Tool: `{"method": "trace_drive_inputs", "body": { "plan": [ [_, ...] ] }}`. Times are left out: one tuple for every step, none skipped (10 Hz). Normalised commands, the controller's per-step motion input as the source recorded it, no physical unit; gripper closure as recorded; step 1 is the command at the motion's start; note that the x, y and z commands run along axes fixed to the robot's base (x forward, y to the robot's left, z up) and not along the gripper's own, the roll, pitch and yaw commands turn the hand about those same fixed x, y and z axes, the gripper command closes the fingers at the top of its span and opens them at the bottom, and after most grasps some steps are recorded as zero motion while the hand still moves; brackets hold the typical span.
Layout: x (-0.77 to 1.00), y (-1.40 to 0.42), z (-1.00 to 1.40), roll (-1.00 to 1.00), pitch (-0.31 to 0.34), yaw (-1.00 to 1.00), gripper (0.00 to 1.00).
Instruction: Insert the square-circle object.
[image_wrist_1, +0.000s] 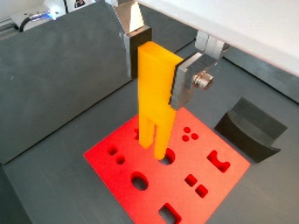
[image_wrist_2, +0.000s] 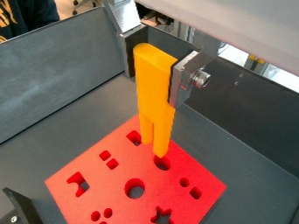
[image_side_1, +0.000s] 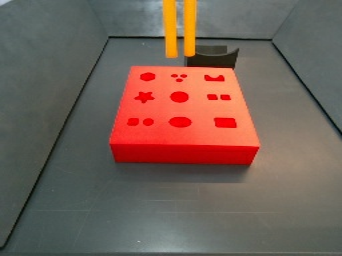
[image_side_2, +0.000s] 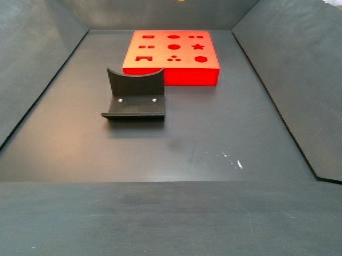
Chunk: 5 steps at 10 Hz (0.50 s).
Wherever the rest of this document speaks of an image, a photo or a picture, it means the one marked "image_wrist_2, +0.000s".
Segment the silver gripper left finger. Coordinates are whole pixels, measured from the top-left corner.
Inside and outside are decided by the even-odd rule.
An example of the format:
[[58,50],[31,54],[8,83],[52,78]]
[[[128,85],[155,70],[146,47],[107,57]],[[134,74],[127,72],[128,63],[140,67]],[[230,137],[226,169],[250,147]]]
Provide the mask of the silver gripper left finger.
[[122,47],[126,75],[135,77],[134,47],[128,43],[136,32],[144,28],[140,22],[135,0],[103,0],[106,12],[116,29],[119,44]]

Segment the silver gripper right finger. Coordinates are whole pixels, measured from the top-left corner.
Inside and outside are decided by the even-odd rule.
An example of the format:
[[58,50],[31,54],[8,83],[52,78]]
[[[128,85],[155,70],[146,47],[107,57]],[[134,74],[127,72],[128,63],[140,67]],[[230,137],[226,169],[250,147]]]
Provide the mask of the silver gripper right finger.
[[169,102],[178,109],[190,98],[193,88],[207,87],[211,75],[203,68],[219,56],[222,41],[197,30],[193,35],[193,45],[197,47],[173,65]]

